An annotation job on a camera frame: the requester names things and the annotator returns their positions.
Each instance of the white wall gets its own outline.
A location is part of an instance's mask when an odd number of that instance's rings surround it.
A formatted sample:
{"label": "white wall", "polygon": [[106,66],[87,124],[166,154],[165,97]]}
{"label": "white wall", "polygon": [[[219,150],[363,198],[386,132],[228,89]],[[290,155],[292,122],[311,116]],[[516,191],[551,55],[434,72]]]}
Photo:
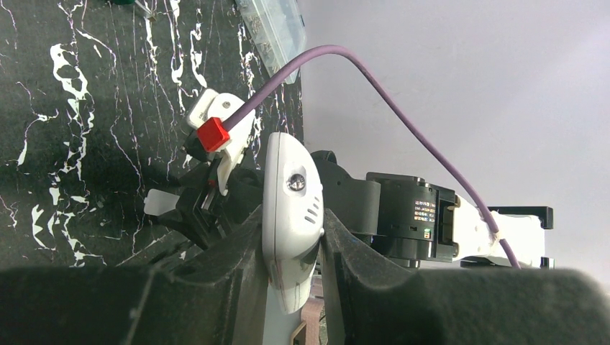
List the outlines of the white wall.
{"label": "white wall", "polygon": [[[494,205],[548,205],[547,254],[610,284],[610,1],[301,0]],[[346,60],[302,70],[306,146],[461,194]]]}

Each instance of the plastic container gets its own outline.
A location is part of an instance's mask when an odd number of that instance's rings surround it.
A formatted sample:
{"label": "plastic container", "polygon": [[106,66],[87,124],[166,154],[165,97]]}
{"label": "plastic container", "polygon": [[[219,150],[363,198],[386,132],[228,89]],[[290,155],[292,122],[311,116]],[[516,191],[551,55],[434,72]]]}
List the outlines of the plastic container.
{"label": "plastic container", "polygon": [[[296,0],[236,0],[269,75],[305,49],[305,25]],[[298,71],[285,80],[296,81]]]}

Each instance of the red block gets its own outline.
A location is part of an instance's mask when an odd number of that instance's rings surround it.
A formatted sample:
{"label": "red block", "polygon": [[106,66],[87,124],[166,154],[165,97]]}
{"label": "red block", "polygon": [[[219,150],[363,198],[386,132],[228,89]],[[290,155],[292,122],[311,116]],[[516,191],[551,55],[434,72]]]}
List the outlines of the red block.
{"label": "red block", "polygon": [[214,152],[231,139],[229,132],[224,130],[222,121],[211,117],[197,129],[197,137],[207,152]]}

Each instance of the purple cable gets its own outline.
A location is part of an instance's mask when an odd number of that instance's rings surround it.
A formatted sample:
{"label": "purple cable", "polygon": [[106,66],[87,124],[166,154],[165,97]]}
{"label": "purple cable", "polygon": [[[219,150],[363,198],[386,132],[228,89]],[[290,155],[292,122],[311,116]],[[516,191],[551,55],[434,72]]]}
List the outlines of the purple cable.
{"label": "purple cable", "polygon": [[[228,119],[222,122],[222,126],[224,127],[224,129],[226,129],[228,132],[229,130],[231,130],[231,128],[235,127],[237,123],[242,121],[242,119],[246,117],[248,113],[250,113],[252,110],[254,110],[254,108],[259,106],[265,100],[265,98],[267,98],[267,96],[269,96],[280,84],[282,84],[284,79],[286,79],[292,72],[297,70],[299,67],[301,67],[303,64],[310,61],[311,59],[326,54],[341,55],[351,61],[356,66],[356,68],[358,68],[358,70],[362,72],[368,82],[375,88],[375,90],[377,90],[379,96],[381,96],[381,98],[386,101],[386,103],[399,117],[399,119],[406,126],[406,128],[411,131],[411,133],[417,138],[417,140],[419,140],[419,142],[422,143],[422,145],[424,145],[424,147],[426,147],[426,149],[428,149],[428,151],[434,156],[434,158],[436,158],[440,162],[440,164],[445,167],[445,169],[447,169],[447,171],[451,175],[453,175],[453,177],[462,185],[462,187],[464,187],[466,193],[470,195],[470,197],[473,199],[473,201],[479,208],[479,211],[483,216],[483,220],[485,220],[485,222],[488,224],[489,229],[493,233],[497,234],[499,232],[498,224],[493,219],[493,216],[487,208],[487,205],[483,202],[483,199],[481,199],[475,188],[473,188],[473,186],[466,180],[466,178],[464,178],[464,176],[458,171],[458,169],[456,169],[455,166],[453,166],[447,160],[447,158],[445,158],[445,156],[443,156],[440,151],[436,147],[434,147],[432,143],[428,141],[428,139],[426,139],[426,137],[424,137],[424,135],[419,131],[419,129],[417,129],[417,127],[415,127],[411,123],[411,121],[409,121],[409,118],[406,117],[406,115],[396,105],[396,103],[390,97],[387,91],[373,77],[373,75],[368,71],[364,64],[360,60],[358,60],[358,58],[353,52],[349,51],[345,47],[341,47],[339,45],[321,45],[319,47],[306,50],[299,56],[292,59],[276,74],[274,74],[273,77],[271,77],[271,79],[269,79],[269,81],[265,83],[265,85],[263,85],[263,87],[254,94],[254,96],[252,96],[252,98],[248,99],[246,103],[244,103],[235,113],[233,113],[233,115],[231,115]],[[515,268],[521,268],[521,266],[519,265],[519,260],[513,253],[511,246],[509,246],[509,243],[505,239],[501,239],[500,245],[502,246],[502,249],[504,249],[506,257],[508,257],[511,266]]]}

